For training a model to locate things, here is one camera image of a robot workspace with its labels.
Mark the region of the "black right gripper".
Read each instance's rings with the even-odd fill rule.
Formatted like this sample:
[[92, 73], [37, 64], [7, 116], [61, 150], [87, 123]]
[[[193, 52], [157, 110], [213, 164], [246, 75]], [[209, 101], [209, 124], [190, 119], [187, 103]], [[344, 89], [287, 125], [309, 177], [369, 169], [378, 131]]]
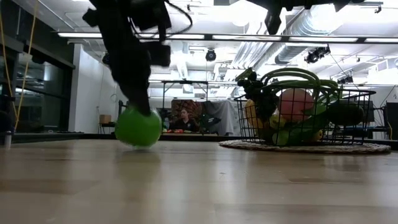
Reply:
[[314, 5], [334, 4], [336, 12], [339, 12], [350, 3], [361, 3], [364, 0], [248, 0], [258, 6], [270, 9], [266, 16], [266, 27], [270, 35], [275, 35], [282, 23], [280, 19], [281, 8], [291, 9], [297, 6], [304, 6], [306, 9]]

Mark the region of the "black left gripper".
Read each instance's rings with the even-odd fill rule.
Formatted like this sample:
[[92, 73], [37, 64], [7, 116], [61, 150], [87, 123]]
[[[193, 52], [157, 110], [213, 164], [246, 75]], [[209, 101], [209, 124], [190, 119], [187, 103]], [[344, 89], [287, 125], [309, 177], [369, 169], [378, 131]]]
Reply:
[[102, 59], [112, 71], [129, 104], [144, 116], [150, 115], [149, 53], [130, 28], [102, 32], [106, 53]]

